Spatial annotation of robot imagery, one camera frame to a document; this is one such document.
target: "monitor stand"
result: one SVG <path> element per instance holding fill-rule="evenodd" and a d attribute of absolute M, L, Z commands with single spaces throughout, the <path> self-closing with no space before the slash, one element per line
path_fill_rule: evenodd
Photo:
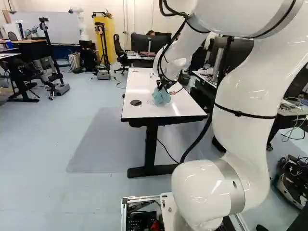
<path fill-rule="evenodd" d="M 148 57 L 149 57 L 150 52 L 151 52 L 151 40 L 149 39 L 149 46 L 148 46 Z"/>

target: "tripod stand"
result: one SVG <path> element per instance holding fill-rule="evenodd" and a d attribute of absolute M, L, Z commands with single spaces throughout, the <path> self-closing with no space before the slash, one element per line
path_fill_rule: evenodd
<path fill-rule="evenodd" d="M 99 65 L 101 65 L 103 59 L 104 59 L 104 64 L 105 64 L 105 68 L 100 68 L 100 69 L 107 70 L 108 74 L 110 74 L 110 63 L 108 60 L 105 26 L 104 26 L 104 23 L 95 23 L 95 25 L 97 26 L 97 32 L 100 32 L 102 51 L 103 51 Z"/>

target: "black strap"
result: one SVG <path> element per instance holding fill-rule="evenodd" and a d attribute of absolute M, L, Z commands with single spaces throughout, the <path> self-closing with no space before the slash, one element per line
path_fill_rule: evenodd
<path fill-rule="evenodd" d="M 245 117 L 251 117 L 251 118 L 256 118 L 256 119 L 275 119 L 276 116 L 261 116 L 261 115 L 252 115 L 252 114 L 247 114 L 247 113 L 244 113 L 244 112 L 241 112 L 241 111 L 235 111 L 235 110 L 231 110 L 231 109 L 228 109 L 226 107 L 223 107 L 223 106 L 220 106 L 219 104 L 217 103 L 214 103 L 214 105 L 226 112 L 230 112 L 232 114 L 234 114 L 235 116 L 237 117 L 241 117 L 241 116 L 245 116 Z"/>

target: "person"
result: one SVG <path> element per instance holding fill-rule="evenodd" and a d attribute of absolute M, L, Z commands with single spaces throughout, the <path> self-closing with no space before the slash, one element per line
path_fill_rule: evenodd
<path fill-rule="evenodd" d="M 149 30 L 148 33 L 146 33 L 146 34 L 147 35 L 155 36 L 155 31 Z M 148 51 L 141 51 L 140 54 L 141 55 L 145 55 L 145 56 L 151 56 L 151 57 L 155 57 L 156 56 L 155 52 L 148 52 Z"/>
<path fill-rule="evenodd" d="M 149 30 L 148 33 L 146 33 L 146 34 L 147 34 L 147 35 L 153 35 L 153 36 L 154 36 L 154 35 L 155 35 L 155 31 Z"/>

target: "black desk leg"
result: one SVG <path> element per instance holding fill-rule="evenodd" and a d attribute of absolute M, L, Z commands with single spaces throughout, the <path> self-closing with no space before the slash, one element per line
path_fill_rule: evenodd
<path fill-rule="evenodd" d="M 11 101 L 11 102 L 30 102 L 30 103 L 37 103 L 39 102 L 38 99 L 31 99 L 28 97 L 27 95 L 27 86 L 25 85 L 24 81 L 19 77 L 20 76 L 20 73 L 19 71 L 17 70 L 17 67 L 14 66 L 14 64 L 10 64 L 9 65 L 9 68 L 10 68 L 10 72 L 11 72 L 11 78 L 13 78 L 17 88 L 18 88 L 18 93 L 15 93 L 13 95 L 11 95 L 8 99 L 8 101 Z M 16 96 L 18 95 L 22 95 L 22 99 L 17 99 Z"/>
<path fill-rule="evenodd" d="M 154 165 L 156 154 L 158 126 L 148 126 L 145 140 L 145 160 L 144 166 L 129 168 L 127 171 L 128 178 L 157 176 L 172 174 L 178 165 Z"/>
<path fill-rule="evenodd" d="M 276 118 L 274 123 L 273 123 L 273 126 L 271 127 L 271 130 L 269 132 L 268 143 L 266 145 L 266 150 L 267 151 L 273 151 L 274 150 L 274 148 L 273 148 L 273 146 L 271 145 L 270 142 L 273 140 L 273 138 L 275 137 L 275 135 L 277 134 L 279 129 L 280 129 L 279 118 Z"/>

